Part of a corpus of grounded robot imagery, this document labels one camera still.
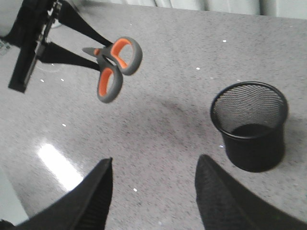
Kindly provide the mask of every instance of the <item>scissor handle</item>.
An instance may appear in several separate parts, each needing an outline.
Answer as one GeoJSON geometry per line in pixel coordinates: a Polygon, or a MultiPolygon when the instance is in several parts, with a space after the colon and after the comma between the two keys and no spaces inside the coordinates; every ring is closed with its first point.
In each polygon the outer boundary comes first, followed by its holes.
{"type": "Polygon", "coordinates": [[[143,58],[143,52],[140,45],[133,38],[130,37],[119,38],[110,47],[109,52],[111,56],[110,58],[118,65],[120,71],[125,75],[131,75],[135,73],[138,70],[143,58]],[[132,48],[132,58],[129,63],[126,63],[119,56],[125,45],[129,45],[132,48]]]}
{"type": "Polygon", "coordinates": [[[98,99],[104,103],[112,102],[119,94],[123,85],[123,75],[118,67],[112,65],[106,60],[103,69],[101,69],[100,77],[97,86],[98,99]],[[109,79],[113,74],[113,82],[107,89],[109,79]]]}

